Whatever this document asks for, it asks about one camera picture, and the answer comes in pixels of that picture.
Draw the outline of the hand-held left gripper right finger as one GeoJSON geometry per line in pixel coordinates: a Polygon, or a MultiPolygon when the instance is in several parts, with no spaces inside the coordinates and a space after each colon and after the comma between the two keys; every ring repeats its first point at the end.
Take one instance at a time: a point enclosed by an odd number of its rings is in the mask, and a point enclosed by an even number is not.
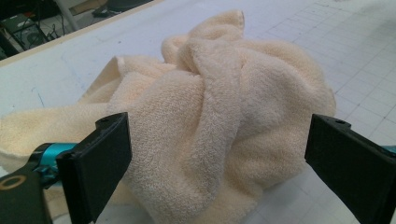
{"type": "Polygon", "coordinates": [[[380,146],[343,120],[314,114],[304,158],[360,224],[396,211],[396,146],[380,146]]]}

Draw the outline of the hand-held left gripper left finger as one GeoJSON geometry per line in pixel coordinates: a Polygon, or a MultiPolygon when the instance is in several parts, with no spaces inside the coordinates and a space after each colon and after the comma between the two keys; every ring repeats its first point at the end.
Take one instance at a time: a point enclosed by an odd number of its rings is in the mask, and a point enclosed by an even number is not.
{"type": "Polygon", "coordinates": [[[96,129],[56,157],[72,224],[90,224],[103,212],[131,160],[128,115],[95,122],[96,129]]]}

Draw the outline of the cream terry towel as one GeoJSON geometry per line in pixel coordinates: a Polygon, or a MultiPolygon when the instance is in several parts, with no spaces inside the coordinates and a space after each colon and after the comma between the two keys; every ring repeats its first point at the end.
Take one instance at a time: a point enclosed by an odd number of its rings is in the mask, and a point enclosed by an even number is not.
{"type": "Polygon", "coordinates": [[[156,224],[239,224],[262,192],[304,169],[310,120],[336,110],[297,46],[248,40],[232,10],[163,41],[160,58],[113,58],[74,105],[0,118],[0,163],[44,142],[77,142],[100,118],[129,116],[133,158],[112,202],[156,224]]]}

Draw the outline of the white grid mat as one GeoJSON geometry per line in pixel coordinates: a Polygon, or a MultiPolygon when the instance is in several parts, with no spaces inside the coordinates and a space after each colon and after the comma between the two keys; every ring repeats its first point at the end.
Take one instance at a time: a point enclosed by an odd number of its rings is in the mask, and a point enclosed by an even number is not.
{"type": "Polygon", "coordinates": [[[159,57],[162,41],[229,9],[248,38],[301,46],[323,69],[336,115],[379,145],[396,145],[396,0],[153,0],[0,61],[0,118],[75,103],[116,55],[159,57]]]}

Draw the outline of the white desk leg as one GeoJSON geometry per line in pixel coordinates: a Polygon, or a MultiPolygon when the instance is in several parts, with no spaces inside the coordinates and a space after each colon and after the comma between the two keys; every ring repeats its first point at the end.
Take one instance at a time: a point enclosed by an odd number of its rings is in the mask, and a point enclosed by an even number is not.
{"type": "Polygon", "coordinates": [[[63,0],[54,0],[58,6],[58,8],[61,10],[62,14],[64,17],[66,17],[69,25],[71,26],[72,30],[75,32],[79,30],[79,26],[77,22],[74,20],[73,15],[71,14],[70,10],[68,7],[64,4],[63,0]]]}

